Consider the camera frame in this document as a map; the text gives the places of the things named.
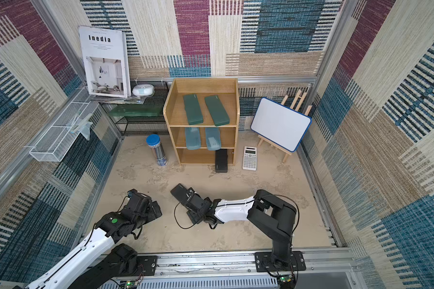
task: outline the book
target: book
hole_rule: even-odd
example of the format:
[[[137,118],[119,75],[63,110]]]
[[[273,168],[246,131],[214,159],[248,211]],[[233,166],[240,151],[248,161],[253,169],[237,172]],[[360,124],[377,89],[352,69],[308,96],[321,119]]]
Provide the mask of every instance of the book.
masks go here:
[[[130,97],[125,33],[79,26],[79,37],[88,93],[105,97]]]

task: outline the blue whiteboard frame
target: blue whiteboard frame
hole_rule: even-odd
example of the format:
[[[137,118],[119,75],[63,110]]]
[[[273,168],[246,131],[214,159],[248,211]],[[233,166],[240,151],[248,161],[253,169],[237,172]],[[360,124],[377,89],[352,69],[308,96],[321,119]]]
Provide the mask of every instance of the blue whiteboard frame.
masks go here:
[[[267,100],[269,100],[269,101],[271,101],[271,102],[274,102],[274,103],[278,104],[279,106],[282,106],[282,107],[284,107],[284,108],[286,108],[286,109],[288,109],[288,110],[290,110],[290,111],[293,111],[293,112],[295,112],[295,113],[299,113],[299,114],[302,115],[303,117],[306,117],[306,118],[309,118],[309,119],[310,119],[309,125],[308,125],[307,128],[305,129],[304,134],[302,134],[301,139],[299,140],[298,144],[296,145],[296,148],[295,148],[293,151],[290,151],[289,149],[287,149],[286,147],[283,147],[283,146],[280,145],[279,143],[274,142],[273,140],[269,139],[268,137],[265,137],[263,134],[260,134],[260,133],[258,133],[257,131],[253,130],[253,129],[252,129],[252,124],[251,124],[251,130],[252,130],[252,131],[258,133],[259,135],[261,135],[261,136],[263,136],[263,137],[265,137],[265,138],[268,139],[269,141],[271,141],[271,142],[273,142],[273,143],[276,143],[276,144],[279,145],[280,147],[283,147],[283,148],[284,148],[285,150],[287,150],[288,152],[294,153],[294,152],[298,149],[299,144],[301,143],[302,139],[303,139],[304,136],[305,136],[305,133],[306,133],[307,130],[309,129],[310,125],[312,124],[312,118],[309,117],[309,116],[306,116],[305,114],[302,114],[302,113],[300,113],[300,112],[297,112],[297,111],[295,111],[295,110],[293,110],[293,109],[290,109],[290,108],[287,107],[287,106],[281,105],[281,104],[279,104],[278,102],[273,101],[273,100],[271,100],[271,99],[269,99],[269,98],[267,98],[267,97],[263,97],[263,98],[261,98],[260,100],[262,100],[262,99],[267,99]]]

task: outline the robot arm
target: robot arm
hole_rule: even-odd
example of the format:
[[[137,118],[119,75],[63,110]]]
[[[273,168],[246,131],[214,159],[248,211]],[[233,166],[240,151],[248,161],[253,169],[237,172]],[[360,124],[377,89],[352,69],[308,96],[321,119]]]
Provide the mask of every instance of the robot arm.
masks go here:
[[[294,221],[298,210],[266,190],[258,190],[247,199],[227,201],[202,199],[193,188],[178,184],[171,194],[187,209],[193,224],[202,221],[214,229],[229,221],[250,221],[272,239],[272,263],[287,266],[290,262]],[[266,214],[272,208],[271,215]]]
[[[161,208],[151,197],[138,193],[136,190],[128,191],[129,201],[121,211],[110,212],[104,215],[94,226],[93,230],[67,254],[53,268],[31,282],[29,289],[66,289],[80,288],[79,283],[87,285],[84,275],[80,276],[87,267],[93,263],[101,254],[109,250],[122,237],[133,234],[138,239],[141,231],[135,235],[133,230],[142,227],[162,216]],[[122,270],[134,272],[137,270],[137,253],[123,244],[113,249],[114,255],[119,256],[119,267]],[[109,280],[111,272],[103,272],[100,278],[92,280],[93,286],[86,288],[97,288]]]

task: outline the calculator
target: calculator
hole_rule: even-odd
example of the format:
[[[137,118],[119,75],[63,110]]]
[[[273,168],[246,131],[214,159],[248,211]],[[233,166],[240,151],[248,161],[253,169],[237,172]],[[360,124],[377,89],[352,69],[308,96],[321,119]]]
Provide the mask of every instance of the calculator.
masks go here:
[[[244,147],[243,170],[257,169],[257,147]]]

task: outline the blue lid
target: blue lid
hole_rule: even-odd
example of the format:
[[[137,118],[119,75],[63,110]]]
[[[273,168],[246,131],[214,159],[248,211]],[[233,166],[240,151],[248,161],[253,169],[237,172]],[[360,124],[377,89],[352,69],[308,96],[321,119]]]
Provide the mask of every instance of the blue lid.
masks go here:
[[[155,145],[159,144],[160,142],[161,142],[161,140],[159,139],[159,136],[158,136],[158,135],[149,135],[149,136],[146,138],[146,143],[147,143],[149,146],[155,146]]]

